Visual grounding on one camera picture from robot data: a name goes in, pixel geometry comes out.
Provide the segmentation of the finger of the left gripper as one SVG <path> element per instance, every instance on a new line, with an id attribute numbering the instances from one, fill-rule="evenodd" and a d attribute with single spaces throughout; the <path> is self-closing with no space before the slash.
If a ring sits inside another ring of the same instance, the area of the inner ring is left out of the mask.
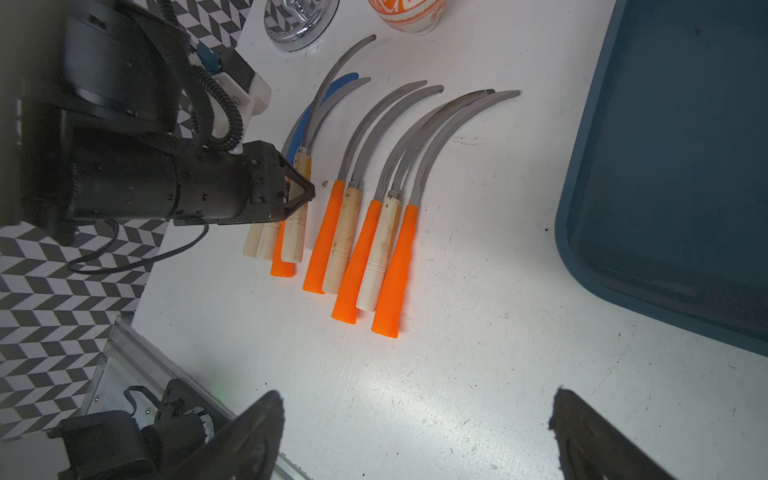
<path id="1" fill-rule="evenodd" d="M 287 200 L 278 208 L 277 221 L 286 221 L 315 197 L 313 191 L 290 191 Z"/>
<path id="2" fill-rule="evenodd" d="M 279 165 L 283 171 L 283 179 L 278 183 L 279 195 L 288 195 L 293 185 L 297 187 L 300 195 L 315 194 L 315 186 L 311 181 L 311 157 L 296 157 L 292 162 L 281 157 Z"/>

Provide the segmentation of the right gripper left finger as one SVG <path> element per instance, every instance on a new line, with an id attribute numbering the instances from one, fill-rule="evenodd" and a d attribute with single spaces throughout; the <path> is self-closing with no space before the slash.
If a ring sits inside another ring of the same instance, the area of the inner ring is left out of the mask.
<path id="1" fill-rule="evenodd" d="M 174 479 L 270 479 L 285 423 L 283 399 L 265 393 L 173 471 Z"/>

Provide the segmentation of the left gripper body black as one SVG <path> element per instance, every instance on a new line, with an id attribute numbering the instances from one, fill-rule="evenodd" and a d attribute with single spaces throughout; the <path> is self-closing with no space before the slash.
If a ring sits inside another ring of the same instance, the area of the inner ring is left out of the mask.
<path id="1" fill-rule="evenodd" d="M 240 225 L 288 217 L 286 162 L 274 145 L 243 152 L 187 153 L 175 159 L 176 193 L 166 216 L 178 225 Z"/>

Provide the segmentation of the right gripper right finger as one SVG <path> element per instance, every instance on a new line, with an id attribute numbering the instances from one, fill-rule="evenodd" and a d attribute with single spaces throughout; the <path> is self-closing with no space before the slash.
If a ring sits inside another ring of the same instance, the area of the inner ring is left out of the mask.
<path id="1" fill-rule="evenodd" d="M 672 477 L 572 390 L 557 390 L 549 429 L 566 479 Z"/>

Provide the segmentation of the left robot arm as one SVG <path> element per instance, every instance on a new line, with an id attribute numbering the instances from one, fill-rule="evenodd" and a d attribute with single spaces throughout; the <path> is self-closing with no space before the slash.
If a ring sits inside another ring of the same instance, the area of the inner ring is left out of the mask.
<path id="1" fill-rule="evenodd" d="M 315 195 L 190 61 L 174 6 L 1 5 L 1 222 L 63 246 L 81 226 L 283 221 Z"/>

